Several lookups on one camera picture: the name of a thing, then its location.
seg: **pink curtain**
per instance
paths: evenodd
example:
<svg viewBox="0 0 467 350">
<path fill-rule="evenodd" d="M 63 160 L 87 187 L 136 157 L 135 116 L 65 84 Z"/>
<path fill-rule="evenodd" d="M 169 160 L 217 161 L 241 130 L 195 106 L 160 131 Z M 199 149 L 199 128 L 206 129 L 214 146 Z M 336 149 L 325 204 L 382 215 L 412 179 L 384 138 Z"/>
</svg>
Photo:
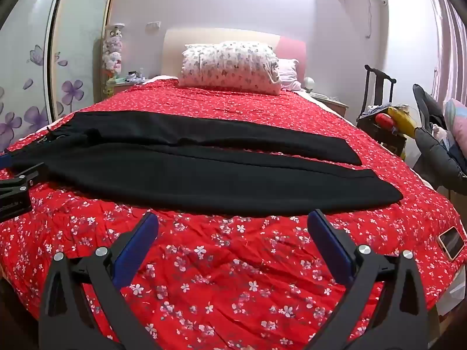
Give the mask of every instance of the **pink curtain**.
<svg viewBox="0 0 467 350">
<path fill-rule="evenodd" d="M 467 100 L 466 27 L 449 0 L 431 0 L 438 29 L 438 66 L 433 98 L 443 105 L 451 98 Z"/>
</svg>

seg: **toy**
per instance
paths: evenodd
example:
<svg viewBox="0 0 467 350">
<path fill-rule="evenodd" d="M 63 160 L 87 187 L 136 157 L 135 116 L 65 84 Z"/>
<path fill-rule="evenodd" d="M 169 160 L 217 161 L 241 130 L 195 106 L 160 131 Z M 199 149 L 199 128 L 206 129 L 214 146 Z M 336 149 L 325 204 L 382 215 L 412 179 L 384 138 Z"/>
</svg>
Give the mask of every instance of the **toy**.
<svg viewBox="0 0 467 350">
<path fill-rule="evenodd" d="M 120 27 L 123 25 L 116 24 L 112 27 L 102 48 L 102 60 L 105 68 L 114 78 L 117 78 L 121 73 L 122 35 Z"/>
</svg>

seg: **floral pillowcase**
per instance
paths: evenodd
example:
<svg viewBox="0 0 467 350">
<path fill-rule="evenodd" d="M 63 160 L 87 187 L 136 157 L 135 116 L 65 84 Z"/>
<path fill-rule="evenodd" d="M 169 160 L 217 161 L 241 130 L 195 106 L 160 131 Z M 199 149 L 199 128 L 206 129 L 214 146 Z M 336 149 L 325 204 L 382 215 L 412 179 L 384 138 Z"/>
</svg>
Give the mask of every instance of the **floral pillowcase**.
<svg viewBox="0 0 467 350">
<path fill-rule="evenodd" d="M 259 42 L 187 45 L 179 85 L 278 95 L 278 58 L 268 45 Z"/>
</svg>

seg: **dark chair back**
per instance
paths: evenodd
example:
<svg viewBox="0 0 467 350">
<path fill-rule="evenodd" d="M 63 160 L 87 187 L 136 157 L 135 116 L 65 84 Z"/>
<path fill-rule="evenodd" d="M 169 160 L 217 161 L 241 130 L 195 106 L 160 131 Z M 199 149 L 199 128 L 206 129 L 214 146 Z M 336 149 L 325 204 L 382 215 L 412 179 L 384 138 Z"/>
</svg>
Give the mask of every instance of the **dark chair back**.
<svg viewBox="0 0 467 350">
<path fill-rule="evenodd" d="M 391 92 L 389 93 L 389 102 L 392 102 L 392 91 L 394 88 L 394 84 L 397 83 L 396 79 L 393 79 L 384 72 L 380 71 L 379 69 L 373 69 L 368 64 L 365 64 L 365 69 L 367 71 L 367 82 L 365 84 L 365 97 L 363 98 L 363 105 L 361 106 L 362 114 L 367 107 L 367 99 L 368 99 L 368 85 L 370 84 L 370 72 L 373 72 L 377 76 L 377 81 L 374 85 L 374 104 L 375 105 L 382 105 L 382 90 L 384 87 L 384 79 L 387 79 L 391 82 Z"/>
</svg>

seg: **white round lamp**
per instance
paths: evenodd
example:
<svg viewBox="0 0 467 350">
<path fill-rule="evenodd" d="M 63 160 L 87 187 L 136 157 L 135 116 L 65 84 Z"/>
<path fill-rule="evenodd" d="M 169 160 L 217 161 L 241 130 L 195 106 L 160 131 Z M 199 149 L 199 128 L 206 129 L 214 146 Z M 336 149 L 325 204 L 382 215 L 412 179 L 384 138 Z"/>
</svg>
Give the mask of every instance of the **white round lamp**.
<svg viewBox="0 0 467 350">
<path fill-rule="evenodd" d="M 310 78 L 310 77 L 305 77 L 303 79 L 303 88 L 305 88 L 305 90 L 310 93 L 313 88 L 315 87 L 315 81 Z"/>
</svg>

